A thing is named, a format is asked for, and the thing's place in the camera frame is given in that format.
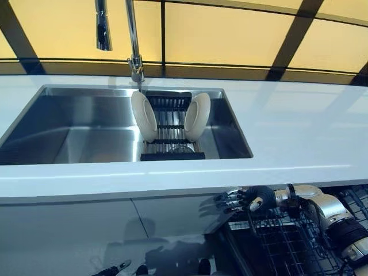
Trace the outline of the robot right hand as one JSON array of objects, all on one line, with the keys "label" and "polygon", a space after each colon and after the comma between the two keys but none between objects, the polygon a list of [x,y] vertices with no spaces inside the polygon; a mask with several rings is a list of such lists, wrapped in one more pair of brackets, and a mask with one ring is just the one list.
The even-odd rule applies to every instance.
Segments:
[{"label": "robot right hand", "polygon": [[224,213],[256,212],[277,207],[275,192],[267,186],[239,187],[215,196],[214,202]]}]

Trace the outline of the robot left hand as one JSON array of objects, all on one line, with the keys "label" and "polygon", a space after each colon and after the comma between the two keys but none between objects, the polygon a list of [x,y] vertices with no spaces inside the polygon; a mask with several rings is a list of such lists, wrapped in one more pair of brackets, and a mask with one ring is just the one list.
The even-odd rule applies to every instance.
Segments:
[{"label": "robot left hand", "polygon": [[131,260],[126,260],[117,266],[112,266],[104,269],[96,274],[96,276],[117,276],[119,272],[129,267]]}]

